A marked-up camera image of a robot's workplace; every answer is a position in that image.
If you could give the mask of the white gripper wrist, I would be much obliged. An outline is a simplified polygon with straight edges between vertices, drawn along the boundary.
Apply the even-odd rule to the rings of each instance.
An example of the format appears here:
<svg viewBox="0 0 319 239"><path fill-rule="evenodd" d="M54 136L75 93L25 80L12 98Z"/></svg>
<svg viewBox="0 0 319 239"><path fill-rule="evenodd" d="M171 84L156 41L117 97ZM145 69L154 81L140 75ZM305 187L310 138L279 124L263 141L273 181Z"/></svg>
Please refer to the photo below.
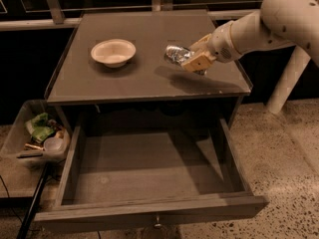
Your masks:
<svg viewBox="0 0 319 239"><path fill-rule="evenodd" d="M207 70L217 60L221 63L229 63L238 60L242 54L236 49L232 37L231 27L233 21L218 26L212 33L205 35L188 48L195 53L181 66L188 72Z"/></svg>

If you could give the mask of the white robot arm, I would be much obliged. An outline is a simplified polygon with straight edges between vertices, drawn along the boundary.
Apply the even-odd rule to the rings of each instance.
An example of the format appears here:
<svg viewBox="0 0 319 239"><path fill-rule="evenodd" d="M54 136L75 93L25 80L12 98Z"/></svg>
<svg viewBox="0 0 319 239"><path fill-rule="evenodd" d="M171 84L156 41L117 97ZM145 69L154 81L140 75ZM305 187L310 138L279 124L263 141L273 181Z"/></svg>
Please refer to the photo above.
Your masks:
<svg viewBox="0 0 319 239"><path fill-rule="evenodd" d="M299 46L319 64L319 4L316 0L263 0L259 10L217 27L193 43L181 63L189 71L229 63L254 51Z"/></svg>

